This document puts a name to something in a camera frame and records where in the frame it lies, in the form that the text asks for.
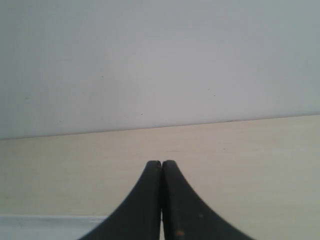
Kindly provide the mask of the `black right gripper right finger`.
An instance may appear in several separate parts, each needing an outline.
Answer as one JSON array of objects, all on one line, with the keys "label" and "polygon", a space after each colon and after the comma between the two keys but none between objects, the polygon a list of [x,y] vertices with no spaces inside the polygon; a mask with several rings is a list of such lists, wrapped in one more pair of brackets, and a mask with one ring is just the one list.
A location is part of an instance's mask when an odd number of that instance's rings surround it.
[{"label": "black right gripper right finger", "polygon": [[177,163],[162,164],[162,221],[166,240],[250,240],[215,213],[189,185]]}]

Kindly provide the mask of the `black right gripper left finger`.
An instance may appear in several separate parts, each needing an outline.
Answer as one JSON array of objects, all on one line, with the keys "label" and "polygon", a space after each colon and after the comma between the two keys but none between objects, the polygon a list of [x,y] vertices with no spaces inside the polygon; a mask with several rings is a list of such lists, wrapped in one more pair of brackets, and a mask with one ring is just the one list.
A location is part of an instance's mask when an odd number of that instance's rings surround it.
[{"label": "black right gripper left finger", "polygon": [[102,223],[82,240],[158,240],[161,226],[162,165],[148,161],[137,183]]}]

